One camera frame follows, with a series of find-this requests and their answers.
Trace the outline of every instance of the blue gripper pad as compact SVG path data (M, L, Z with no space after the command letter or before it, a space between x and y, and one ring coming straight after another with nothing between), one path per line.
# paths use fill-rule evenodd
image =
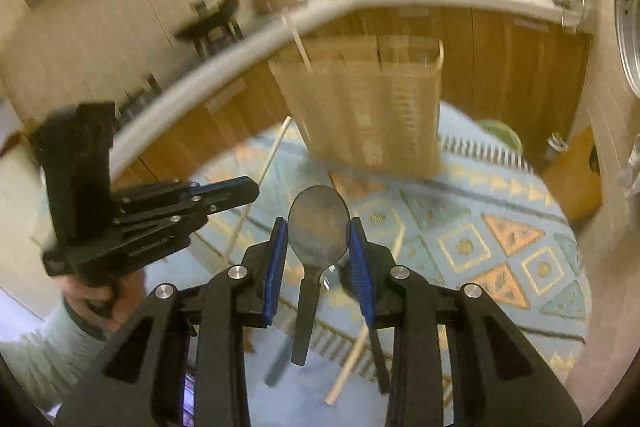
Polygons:
M282 272L287 258L287 221L282 217L276 218L269 239L271 259L264 280L264 308L262 317L268 326L273 322L273 316L278 309L278 297L282 285Z
M360 302L360 312L367 325L372 325L376 318L376 290L371 276L369 264L365 256L367 237L359 217L351 219L349 240L349 257L351 259L351 278L353 288Z

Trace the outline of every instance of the human hand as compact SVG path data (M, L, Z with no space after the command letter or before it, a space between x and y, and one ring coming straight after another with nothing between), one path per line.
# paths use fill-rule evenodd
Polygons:
M74 275L63 275L55 278L65 295L66 302L82 320L103 330L118 331L127 322L133 311L146 297L145 271L138 270L116 281L118 298L113 303L111 317L105 319L89 309L87 299L107 302L113 291L107 286L90 288L82 284Z

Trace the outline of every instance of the green basket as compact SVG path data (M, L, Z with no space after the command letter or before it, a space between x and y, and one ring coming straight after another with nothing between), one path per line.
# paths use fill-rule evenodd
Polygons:
M522 155L522 142L516 132L507 124L497 120L480 120L476 122L487 133L494 135L498 140L511 147L516 153Z

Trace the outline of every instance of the orange triangle pattern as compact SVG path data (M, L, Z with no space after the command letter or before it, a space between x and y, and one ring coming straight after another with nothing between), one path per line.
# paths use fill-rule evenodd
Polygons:
M535 243L545 235L544 230L537 229L526 223L518 223L505 217L482 214L482 219L484 219L487 227L494 234L495 240L507 256L511 256L518 250Z
M469 282L482 286L484 291L496 302L517 306L523 310L528 310L530 307L524 291L516 281L508 264L500 264L500 266L481 273Z

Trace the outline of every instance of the round table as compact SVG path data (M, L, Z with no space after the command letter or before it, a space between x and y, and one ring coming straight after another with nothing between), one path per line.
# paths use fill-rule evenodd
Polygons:
M210 183L244 174L257 178L278 131L270 129L214 158L194 179ZM526 164L477 154L491 145L506 151L503 159L509 158L507 146L445 103L439 131L442 172L433 180L414 181L316 162L306 155L292 124L242 227L232 261L239 263L247 247L268 240L274 220L287 217L301 190L332 185L351 215L360 216L370 241L391 248L402 234L398 264L436 285L481 285L564 381L586 342L591 313L590 287L574 234L542 180ZM235 209L210 216L209 224L197 233L195 243L204 243L208 250L196 253L193 245L190 249L207 269L207 277L226 266L220 255L239 214ZM289 248L276 327L253 331L255 353L245 356L254 426L368 427L384 422L387 397L378 394L369 346L335 406L323 402L363 324L359 306L341 288L337 271L324 275L329 290L319 303L306 365L289 365L276 386L266 386L264 377L292 334L303 276ZM206 276L198 273L201 279ZM452 400L444 328L438 336L448 424ZM380 330L380 340L390 367L392 330Z

